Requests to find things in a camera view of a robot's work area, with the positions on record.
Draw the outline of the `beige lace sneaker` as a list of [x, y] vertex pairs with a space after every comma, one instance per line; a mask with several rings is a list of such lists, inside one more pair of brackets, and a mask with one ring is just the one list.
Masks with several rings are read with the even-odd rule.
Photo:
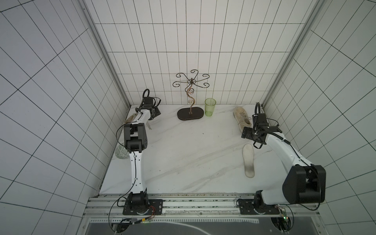
[[[137, 113], [134, 113], [132, 114], [128, 119], [126, 119], [123, 123], [124, 124], [127, 124], [127, 123], [131, 123], [133, 121], [135, 121], [136, 117], [137, 117]], [[150, 124], [147, 122], [146, 123], [147, 127], [149, 128], [149, 130], [151, 130], [152, 128], [150, 127]]]
[[240, 132], [242, 133], [245, 127], [252, 128], [252, 121], [248, 116], [248, 113], [243, 107], [236, 107], [233, 111], [234, 118], [238, 123]]

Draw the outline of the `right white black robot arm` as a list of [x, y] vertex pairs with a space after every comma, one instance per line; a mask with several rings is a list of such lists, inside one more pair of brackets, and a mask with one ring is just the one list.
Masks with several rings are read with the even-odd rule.
[[306, 159], [286, 139], [279, 125], [270, 125], [269, 118], [261, 112], [260, 103], [255, 105], [255, 113], [250, 117], [242, 107], [234, 109], [243, 139], [253, 141], [243, 147], [245, 175], [255, 176], [255, 149], [269, 146], [281, 160], [287, 173], [281, 186], [259, 190], [250, 200], [238, 199], [241, 214], [278, 214], [279, 205], [301, 205], [309, 203], [318, 206], [325, 201], [326, 170]]

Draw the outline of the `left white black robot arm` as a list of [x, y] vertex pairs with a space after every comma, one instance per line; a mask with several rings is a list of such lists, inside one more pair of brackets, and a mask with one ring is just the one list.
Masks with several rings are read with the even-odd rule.
[[128, 153], [131, 161], [132, 186], [123, 196], [124, 214], [151, 215], [154, 207], [150, 205], [147, 189], [142, 177], [142, 155], [148, 146], [146, 126], [161, 113], [158, 106], [160, 98], [150, 96], [150, 90], [145, 89], [139, 107], [135, 108], [132, 120], [127, 120], [119, 130], [123, 133], [123, 144], [118, 142]]

